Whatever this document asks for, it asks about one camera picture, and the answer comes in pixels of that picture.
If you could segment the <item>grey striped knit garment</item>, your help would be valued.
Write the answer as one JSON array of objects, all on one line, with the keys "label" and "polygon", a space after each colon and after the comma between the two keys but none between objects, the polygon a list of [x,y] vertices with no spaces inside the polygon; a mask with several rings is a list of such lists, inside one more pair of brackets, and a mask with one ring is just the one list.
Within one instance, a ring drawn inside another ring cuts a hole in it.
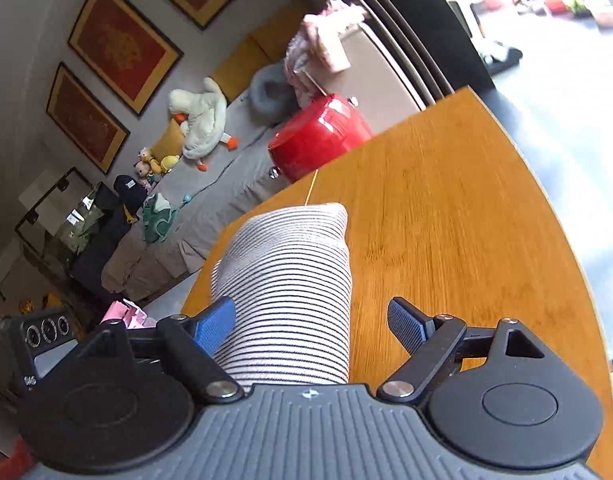
[{"label": "grey striped knit garment", "polygon": [[234,301],[215,361],[241,387],[344,384],[350,373],[352,274],[343,205],[296,206],[244,222],[211,275]]}]

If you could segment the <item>pink box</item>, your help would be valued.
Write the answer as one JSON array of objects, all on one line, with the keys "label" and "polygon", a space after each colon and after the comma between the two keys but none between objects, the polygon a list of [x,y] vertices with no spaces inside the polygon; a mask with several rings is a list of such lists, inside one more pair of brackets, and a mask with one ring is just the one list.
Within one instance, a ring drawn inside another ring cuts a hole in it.
[{"label": "pink box", "polygon": [[140,330],[156,326],[157,321],[130,300],[113,301],[102,317],[102,322],[122,321],[129,330]]}]

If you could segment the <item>glass fish tank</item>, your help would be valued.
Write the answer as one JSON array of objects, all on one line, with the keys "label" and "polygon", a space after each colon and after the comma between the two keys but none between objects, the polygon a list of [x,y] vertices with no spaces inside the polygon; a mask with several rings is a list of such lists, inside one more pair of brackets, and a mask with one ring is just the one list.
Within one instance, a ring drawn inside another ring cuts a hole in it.
[{"label": "glass fish tank", "polygon": [[45,170],[19,196],[26,210],[15,226],[24,249],[44,266],[66,274],[120,206],[104,182],[74,167],[61,176]]}]

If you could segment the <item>green white plush toy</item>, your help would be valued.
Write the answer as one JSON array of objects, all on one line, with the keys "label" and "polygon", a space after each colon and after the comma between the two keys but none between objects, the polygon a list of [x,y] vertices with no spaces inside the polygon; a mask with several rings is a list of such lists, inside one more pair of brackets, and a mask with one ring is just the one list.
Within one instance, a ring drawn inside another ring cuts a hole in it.
[{"label": "green white plush toy", "polygon": [[162,242],[168,236],[177,214],[161,193],[151,195],[142,207],[143,237],[147,244]]}]

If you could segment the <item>grey covered sofa bed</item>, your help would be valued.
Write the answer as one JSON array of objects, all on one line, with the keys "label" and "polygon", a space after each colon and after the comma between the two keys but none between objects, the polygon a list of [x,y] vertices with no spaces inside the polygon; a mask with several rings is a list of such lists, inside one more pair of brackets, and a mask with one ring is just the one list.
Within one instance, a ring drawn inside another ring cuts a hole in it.
[{"label": "grey covered sofa bed", "polygon": [[267,145],[298,111],[293,105],[266,117],[244,92],[226,108],[226,132],[238,139],[229,151],[218,145],[199,170],[183,158],[154,189],[176,211],[164,240],[148,243],[144,223],[124,235],[101,271],[101,287],[132,301],[143,300],[199,271],[222,230],[287,188]]}]

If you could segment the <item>black cap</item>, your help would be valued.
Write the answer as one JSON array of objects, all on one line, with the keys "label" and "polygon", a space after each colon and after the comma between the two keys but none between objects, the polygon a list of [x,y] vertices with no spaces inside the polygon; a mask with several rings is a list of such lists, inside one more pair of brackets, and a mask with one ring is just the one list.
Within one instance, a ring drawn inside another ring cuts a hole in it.
[{"label": "black cap", "polygon": [[113,182],[113,189],[130,214],[136,214],[147,197],[146,188],[128,174],[120,174],[116,177]]}]

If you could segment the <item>small yellow doll toys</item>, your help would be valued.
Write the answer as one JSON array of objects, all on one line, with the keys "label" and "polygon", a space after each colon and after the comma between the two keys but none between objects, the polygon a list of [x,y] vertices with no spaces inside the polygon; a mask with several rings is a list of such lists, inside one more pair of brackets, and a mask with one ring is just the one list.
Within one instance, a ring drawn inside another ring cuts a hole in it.
[{"label": "small yellow doll toys", "polygon": [[139,152],[138,161],[134,165],[139,181],[143,184],[154,184],[174,168],[180,160],[178,155],[166,155],[161,160],[154,157],[148,148]]}]

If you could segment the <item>yellow cushion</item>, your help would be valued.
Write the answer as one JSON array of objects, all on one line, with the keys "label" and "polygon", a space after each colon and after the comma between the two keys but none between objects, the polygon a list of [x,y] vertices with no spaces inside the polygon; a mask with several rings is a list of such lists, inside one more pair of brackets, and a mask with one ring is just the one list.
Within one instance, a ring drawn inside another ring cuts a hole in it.
[{"label": "yellow cushion", "polygon": [[166,156],[180,156],[184,144],[185,136],[180,130],[180,125],[175,119],[171,119],[160,139],[149,149],[150,155],[158,162]]}]

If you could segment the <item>white goose plush toy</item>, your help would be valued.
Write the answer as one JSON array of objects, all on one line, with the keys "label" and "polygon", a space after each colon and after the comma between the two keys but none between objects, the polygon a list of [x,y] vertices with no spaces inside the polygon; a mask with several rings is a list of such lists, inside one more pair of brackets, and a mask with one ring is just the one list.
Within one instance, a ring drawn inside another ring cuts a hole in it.
[{"label": "white goose plush toy", "polygon": [[220,86],[210,77],[203,79],[204,91],[194,93],[176,89],[169,94],[171,116],[184,115],[180,131],[185,136],[183,156],[196,163],[200,171],[208,167],[203,159],[222,143],[229,151],[238,148],[235,136],[226,132],[227,102]]}]

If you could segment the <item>red framed picture lower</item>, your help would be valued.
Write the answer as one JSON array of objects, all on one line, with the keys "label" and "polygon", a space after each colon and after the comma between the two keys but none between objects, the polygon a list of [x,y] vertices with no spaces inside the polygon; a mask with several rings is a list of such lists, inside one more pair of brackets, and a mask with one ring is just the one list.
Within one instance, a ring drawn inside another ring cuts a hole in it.
[{"label": "red framed picture lower", "polygon": [[109,174],[130,130],[64,62],[52,80],[46,114],[98,170]]}]

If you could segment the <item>red framed picture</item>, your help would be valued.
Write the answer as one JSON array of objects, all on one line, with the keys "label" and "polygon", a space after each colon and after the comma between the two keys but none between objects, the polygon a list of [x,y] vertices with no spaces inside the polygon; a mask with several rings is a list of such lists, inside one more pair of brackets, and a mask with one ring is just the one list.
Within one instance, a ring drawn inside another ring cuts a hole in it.
[{"label": "red framed picture", "polygon": [[85,0],[68,45],[137,117],[183,58],[128,0]]},{"label": "red framed picture", "polygon": [[130,130],[64,62],[52,80],[46,114],[98,170],[109,174]]}]

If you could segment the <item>red glossy round stool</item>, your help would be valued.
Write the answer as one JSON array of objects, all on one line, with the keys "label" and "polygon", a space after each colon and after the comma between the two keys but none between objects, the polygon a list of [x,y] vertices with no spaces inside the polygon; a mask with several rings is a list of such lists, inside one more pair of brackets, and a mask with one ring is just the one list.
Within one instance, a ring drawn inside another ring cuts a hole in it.
[{"label": "red glossy round stool", "polygon": [[337,94],[328,94],[288,120],[268,144],[268,151],[280,173],[296,182],[373,136],[355,106]]}]

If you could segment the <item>grey neck pillow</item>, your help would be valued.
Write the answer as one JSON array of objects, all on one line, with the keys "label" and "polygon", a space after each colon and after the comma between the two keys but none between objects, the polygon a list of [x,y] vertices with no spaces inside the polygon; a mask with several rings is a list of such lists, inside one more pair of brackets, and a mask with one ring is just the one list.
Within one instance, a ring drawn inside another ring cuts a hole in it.
[{"label": "grey neck pillow", "polygon": [[299,105],[282,63],[267,65],[252,77],[249,86],[252,113],[268,126],[276,126],[297,112]]}]

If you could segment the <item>red framed picture upper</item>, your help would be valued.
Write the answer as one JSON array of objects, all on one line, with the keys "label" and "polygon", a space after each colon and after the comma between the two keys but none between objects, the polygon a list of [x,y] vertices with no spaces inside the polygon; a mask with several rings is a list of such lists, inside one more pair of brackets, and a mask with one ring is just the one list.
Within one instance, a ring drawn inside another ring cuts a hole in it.
[{"label": "red framed picture upper", "polygon": [[137,117],[183,58],[128,0],[85,0],[68,45]]}]

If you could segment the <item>pink patterned cloth pile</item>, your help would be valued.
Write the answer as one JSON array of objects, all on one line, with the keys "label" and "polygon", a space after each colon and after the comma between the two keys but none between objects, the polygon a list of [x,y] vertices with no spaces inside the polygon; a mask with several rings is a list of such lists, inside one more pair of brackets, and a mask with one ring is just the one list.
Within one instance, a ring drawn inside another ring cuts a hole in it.
[{"label": "pink patterned cloth pile", "polygon": [[284,73],[296,93],[298,105],[307,107],[316,96],[316,85],[301,73],[312,58],[319,60],[330,74],[349,70],[351,62],[341,37],[357,28],[369,15],[363,6],[343,0],[327,0],[319,14],[305,14],[299,30],[289,41],[284,58]]}]

